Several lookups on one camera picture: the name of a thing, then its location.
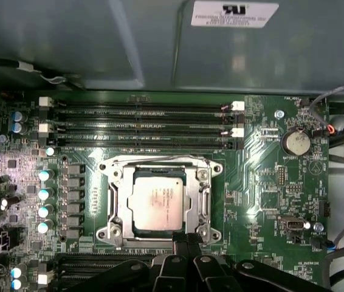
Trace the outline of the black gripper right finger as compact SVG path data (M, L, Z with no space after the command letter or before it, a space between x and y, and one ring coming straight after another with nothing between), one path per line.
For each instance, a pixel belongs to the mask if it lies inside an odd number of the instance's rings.
M197 233L188 233L187 240L193 265L207 291L330 291L254 260L222 263L214 256L203 255L202 237Z

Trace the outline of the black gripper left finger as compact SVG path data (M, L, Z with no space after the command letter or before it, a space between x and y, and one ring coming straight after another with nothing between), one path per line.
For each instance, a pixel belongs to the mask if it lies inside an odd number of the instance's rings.
M72 291L185 291L188 268L188 235L175 232L173 253L151 266L127 260L71 288Z

